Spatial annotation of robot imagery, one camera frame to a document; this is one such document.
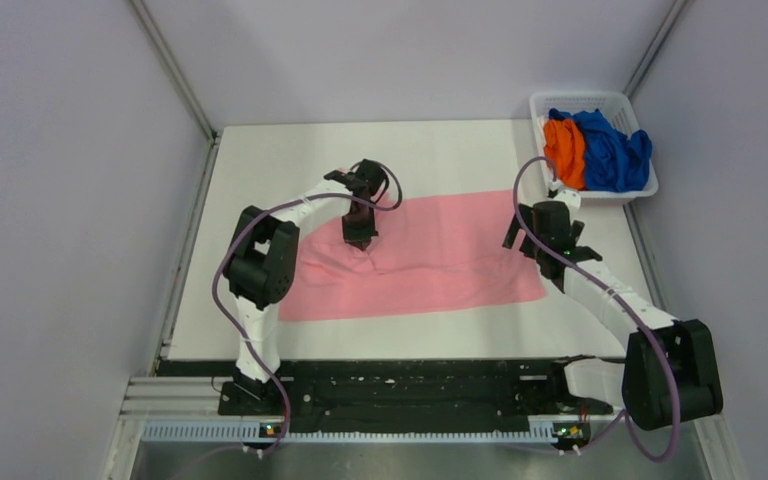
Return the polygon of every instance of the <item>laundry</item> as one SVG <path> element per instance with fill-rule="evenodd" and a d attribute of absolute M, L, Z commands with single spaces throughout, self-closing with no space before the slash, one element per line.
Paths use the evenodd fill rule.
<path fill-rule="evenodd" d="M 629 192 L 643 190 L 649 181 L 652 142 L 638 130 L 628 138 L 614 129 L 598 109 L 570 115 L 549 111 L 550 120 L 573 119 L 587 145 L 584 153 L 584 181 L 588 190 Z"/>
<path fill-rule="evenodd" d="M 279 319 L 381 317 L 543 298 L 534 261 L 501 247 L 498 232 L 510 221 L 510 190 L 408 199 L 376 214 L 379 237 L 361 251 L 344 243 L 335 218 L 299 245 Z"/>
<path fill-rule="evenodd" d="M 555 162 L 558 178 L 568 187 L 583 190 L 586 147 L 575 122 L 571 118 L 550 119 L 543 125 L 543 134 L 543 154 Z"/>

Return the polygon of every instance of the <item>pink towel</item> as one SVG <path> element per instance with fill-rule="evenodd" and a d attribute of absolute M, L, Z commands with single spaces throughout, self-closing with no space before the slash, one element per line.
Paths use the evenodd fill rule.
<path fill-rule="evenodd" d="M 546 292 L 534 261 L 502 248 L 510 190 L 405 200 L 376 212 L 365 252 L 343 243 L 340 218 L 299 245 L 287 321 L 363 318 L 528 302 Z"/>

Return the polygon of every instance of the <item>blue cloth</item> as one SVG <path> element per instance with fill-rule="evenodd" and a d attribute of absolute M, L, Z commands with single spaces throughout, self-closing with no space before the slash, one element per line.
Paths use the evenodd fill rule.
<path fill-rule="evenodd" d="M 588 190 L 621 193 L 646 186 L 652 158 L 652 141 L 646 132 L 638 130 L 628 138 L 615 130 L 598 109 L 570 115 L 553 108 L 549 118 L 572 118 L 584 136 L 584 183 Z"/>

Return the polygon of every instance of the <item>gray floor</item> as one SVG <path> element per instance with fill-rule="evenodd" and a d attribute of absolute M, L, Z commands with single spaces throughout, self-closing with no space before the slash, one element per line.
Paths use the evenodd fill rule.
<path fill-rule="evenodd" d="M 644 435 L 661 451 L 667 429 Z M 699 441 L 691 425 L 682 430 L 678 453 L 663 465 L 650 463 L 620 425 L 604 442 L 580 458 L 539 455 L 502 445 L 285 445 L 263 461 L 239 450 L 219 453 L 188 469 L 181 480 L 207 479 L 398 479 L 544 480 L 682 479 L 708 480 Z M 206 443 L 144 443 L 132 480 L 166 480 L 200 455 L 216 448 Z"/>

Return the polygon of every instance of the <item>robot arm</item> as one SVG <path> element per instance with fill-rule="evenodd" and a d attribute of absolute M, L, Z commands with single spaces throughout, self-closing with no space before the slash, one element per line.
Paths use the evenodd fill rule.
<path fill-rule="evenodd" d="M 347 194 L 348 189 L 353 196 L 369 201 L 382 184 L 386 188 L 387 182 L 386 172 L 381 166 L 363 160 L 355 171 L 344 173 L 335 170 L 325 175 L 301 198 Z M 233 238 L 261 213 L 262 210 L 254 206 L 243 210 Z M 343 215 L 344 241 L 365 250 L 372 237 L 378 234 L 373 210 L 346 198 L 328 197 L 315 203 L 304 201 L 267 217 L 255 225 L 228 262 L 223 273 L 235 297 L 237 318 L 249 335 L 248 340 L 240 337 L 240 354 L 236 362 L 243 383 L 251 383 L 245 381 L 249 379 L 262 384 L 269 379 L 269 373 L 257 364 L 246 343 L 251 344 L 270 371 L 275 372 L 280 366 L 276 328 L 278 306 L 275 304 L 292 286 L 299 241 L 340 215 Z"/>
<path fill-rule="evenodd" d="M 590 247 L 578 246 L 584 224 L 572 220 L 581 197 L 561 189 L 554 198 L 533 207 L 520 204 L 526 226 L 546 246 L 608 287 L 597 285 L 576 269 L 547 254 L 526 237 L 520 251 L 535 259 L 540 273 L 563 293 L 591 312 L 626 347 L 624 363 L 597 358 L 562 359 L 557 372 L 559 395 L 593 398 L 625 408 L 641 428 L 653 430 L 671 423 L 672 407 L 666 378 L 654 350 L 629 313 L 615 297 L 621 297 L 652 330 L 665 351 L 679 387 L 681 420 L 688 421 L 722 410 L 722 391 L 713 341 L 699 320 L 678 321 L 651 305 L 611 274 L 602 257 Z M 512 248 L 520 229 L 516 216 L 503 246 Z"/>

